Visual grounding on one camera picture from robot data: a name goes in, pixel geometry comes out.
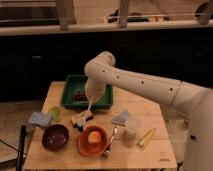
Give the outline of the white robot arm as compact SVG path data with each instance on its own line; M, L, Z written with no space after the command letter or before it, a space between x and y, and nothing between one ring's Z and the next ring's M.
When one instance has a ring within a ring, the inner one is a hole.
M213 171L213 89L118 69L115 63L108 51L86 63L87 99L97 103L109 84L182 112L189 128L181 171Z

